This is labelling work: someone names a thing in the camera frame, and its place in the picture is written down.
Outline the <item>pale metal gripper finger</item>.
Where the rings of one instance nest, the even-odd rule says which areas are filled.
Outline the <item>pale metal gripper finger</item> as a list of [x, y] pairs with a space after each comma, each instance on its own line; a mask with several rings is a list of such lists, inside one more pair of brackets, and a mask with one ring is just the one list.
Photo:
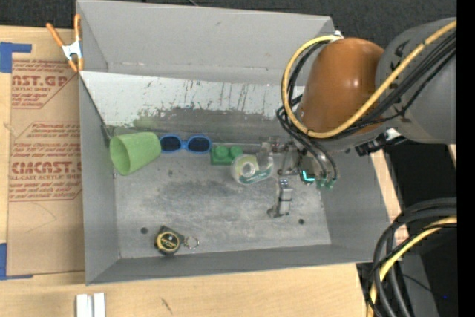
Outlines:
[[269, 137], [263, 140], [258, 151], [258, 163], [270, 164], [280, 151], [281, 139], [279, 137]]
[[293, 188], [290, 186], [286, 178], [278, 181], [278, 188], [275, 195], [275, 202], [272, 207], [267, 210], [268, 216], [271, 218], [279, 218], [290, 213], [292, 203]]

